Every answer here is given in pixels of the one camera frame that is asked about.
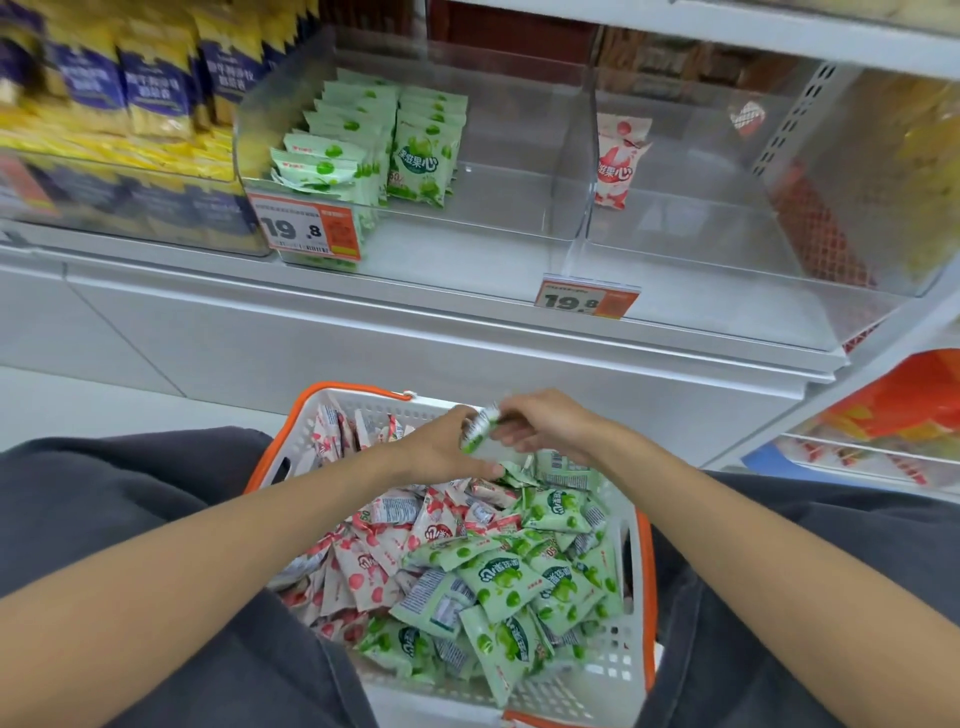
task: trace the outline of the white plastic basket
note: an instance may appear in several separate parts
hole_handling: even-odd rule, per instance
[[[341,382],[321,382],[305,390],[283,429],[264,453],[247,492],[300,474],[312,464],[314,419],[321,403],[331,395],[347,412],[363,410],[368,426],[382,427],[394,415],[403,425],[417,427],[442,415],[455,402],[433,400],[413,393],[398,394],[375,387]],[[517,459],[512,450],[488,442],[475,453],[495,460]],[[598,494],[608,513],[608,529],[619,543],[629,541],[632,553],[634,594],[624,600],[624,614],[608,620],[588,645],[588,660],[582,669],[547,671],[521,683],[506,711],[493,705],[483,680],[449,680],[428,686],[400,680],[354,653],[357,671],[379,715],[406,715],[404,724],[493,725],[506,721],[537,728],[588,726],[631,728],[646,693],[653,685],[653,647],[656,632],[656,577],[650,525],[630,501],[609,481]],[[624,584],[624,549],[617,554],[617,571]]]

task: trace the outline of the white cabinet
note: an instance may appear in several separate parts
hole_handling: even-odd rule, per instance
[[[700,464],[804,393],[796,372],[147,266],[67,279],[187,397],[272,412],[319,380],[473,404],[558,387]]]
[[[179,394],[63,279],[63,264],[0,246],[0,365]]]

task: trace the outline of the forearm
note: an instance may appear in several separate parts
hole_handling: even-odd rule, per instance
[[[391,446],[236,498],[0,599],[0,725],[99,726],[189,659],[289,561],[401,483]],[[229,573],[230,578],[213,578]]]
[[[841,549],[611,425],[597,467],[850,726],[954,725],[960,629]],[[924,671],[903,680],[903,666]]]

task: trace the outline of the floor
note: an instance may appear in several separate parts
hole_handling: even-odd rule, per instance
[[[276,435],[272,412],[0,367],[0,450],[37,437],[106,437],[238,425]]]

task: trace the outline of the hand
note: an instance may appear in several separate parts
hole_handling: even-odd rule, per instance
[[[464,477],[496,480],[503,466],[478,460],[460,450],[464,426],[476,416],[476,410],[458,404],[445,415],[411,432],[392,447],[403,452],[406,484],[435,485]]]
[[[554,449],[581,465],[593,466],[590,443],[609,421],[563,392],[544,389],[516,395],[500,403],[500,425],[494,440],[517,452]]]

